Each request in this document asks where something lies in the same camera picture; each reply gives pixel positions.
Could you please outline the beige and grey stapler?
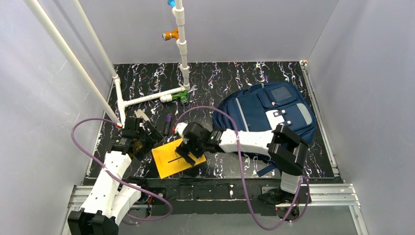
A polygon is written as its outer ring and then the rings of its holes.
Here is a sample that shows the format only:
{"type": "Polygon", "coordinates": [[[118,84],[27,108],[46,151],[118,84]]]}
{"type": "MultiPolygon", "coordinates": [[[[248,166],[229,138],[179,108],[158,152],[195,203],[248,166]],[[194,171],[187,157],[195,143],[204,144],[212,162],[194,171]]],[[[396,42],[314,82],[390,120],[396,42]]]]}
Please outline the beige and grey stapler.
{"type": "Polygon", "coordinates": [[[139,126],[145,126],[151,124],[150,118],[145,114],[145,112],[141,109],[137,109],[134,111],[137,118],[139,118],[139,126]]]}

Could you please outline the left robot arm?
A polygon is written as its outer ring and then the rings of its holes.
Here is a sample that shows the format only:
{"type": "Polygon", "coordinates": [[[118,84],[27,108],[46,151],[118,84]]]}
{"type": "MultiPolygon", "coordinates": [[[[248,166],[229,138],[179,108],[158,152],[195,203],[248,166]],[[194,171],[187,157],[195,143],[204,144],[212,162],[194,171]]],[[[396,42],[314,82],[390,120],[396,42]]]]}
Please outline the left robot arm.
{"type": "Polygon", "coordinates": [[[163,140],[163,135],[146,118],[127,117],[120,133],[105,148],[104,166],[88,197],[68,216],[73,235],[116,235],[141,191],[120,183],[134,157],[141,158],[163,140]]]}

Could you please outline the yellow book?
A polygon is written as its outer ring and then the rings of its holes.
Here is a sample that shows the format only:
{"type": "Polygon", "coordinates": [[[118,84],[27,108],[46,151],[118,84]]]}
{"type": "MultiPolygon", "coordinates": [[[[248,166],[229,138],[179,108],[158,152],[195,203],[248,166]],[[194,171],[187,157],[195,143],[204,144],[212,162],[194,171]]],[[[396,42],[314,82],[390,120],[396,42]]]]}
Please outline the yellow book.
{"type": "Polygon", "coordinates": [[[196,158],[189,154],[190,158],[195,161],[194,165],[188,163],[183,157],[175,152],[176,148],[182,143],[182,139],[178,139],[151,150],[155,161],[159,177],[161,179],[170,177],[176,173],[188,170],[193,166],[200,165],[207,161],[205,155],[196,158]]]}

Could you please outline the navy blue backpack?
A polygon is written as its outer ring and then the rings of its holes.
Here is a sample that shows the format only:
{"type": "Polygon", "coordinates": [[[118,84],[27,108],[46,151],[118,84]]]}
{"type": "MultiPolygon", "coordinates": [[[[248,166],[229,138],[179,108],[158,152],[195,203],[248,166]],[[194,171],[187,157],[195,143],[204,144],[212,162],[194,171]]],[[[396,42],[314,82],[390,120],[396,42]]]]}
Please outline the navy blue backpack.
{"type": "Polygon", "coordinates": [[[316,118],[301,92],[289,82],[253,85],[226,97],[212,114],[213,128],[233,129],[223,114],[228,114],[239,131],[274,130],[280,123],[288,126],[307,144],[313,141],[316,118]]]}

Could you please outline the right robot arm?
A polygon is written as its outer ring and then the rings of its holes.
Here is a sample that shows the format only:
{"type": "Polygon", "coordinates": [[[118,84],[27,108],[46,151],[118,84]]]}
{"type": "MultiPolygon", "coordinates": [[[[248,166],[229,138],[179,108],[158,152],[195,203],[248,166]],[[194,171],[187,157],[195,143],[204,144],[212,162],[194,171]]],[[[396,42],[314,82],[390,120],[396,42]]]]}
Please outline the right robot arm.
{"type": "Polygon", "coordinates": [[[202,125],[178,123],[174,133],[182,138],[176,153],[191,165],[205,152],[210,153],[248,153],[264,155],[272,166],[279,168],[281,182],[277,189],[260,195],[265,204],[296,202],[294,195],[299,187],[309,144],[294,131],[283,124],[274,130],[261,132],[235,132],[231,129],[214,129],[209,131],[202,125]]]}

